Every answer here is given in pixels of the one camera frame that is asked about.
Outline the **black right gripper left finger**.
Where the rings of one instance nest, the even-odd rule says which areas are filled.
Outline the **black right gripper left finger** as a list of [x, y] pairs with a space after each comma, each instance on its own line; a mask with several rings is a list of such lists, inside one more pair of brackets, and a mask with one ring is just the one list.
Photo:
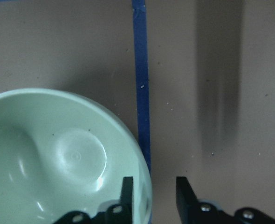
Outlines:
[[70, 211], [55, 221], [55, 224], [132, 224], [133, 223], [133, 177], [123, 178], [119, 203], [113, 204], [94, 217], [81, 211]]

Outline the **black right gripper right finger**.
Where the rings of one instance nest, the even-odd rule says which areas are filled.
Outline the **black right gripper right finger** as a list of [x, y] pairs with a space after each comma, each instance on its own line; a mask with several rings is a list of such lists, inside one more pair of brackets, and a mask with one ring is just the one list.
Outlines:
[[183, 224], [275, 224], [273, 217], [255, 208], [244, 207], [231, 216], [213, 203], [200, 201], [184, 176], [176, 177], [176, 205]]

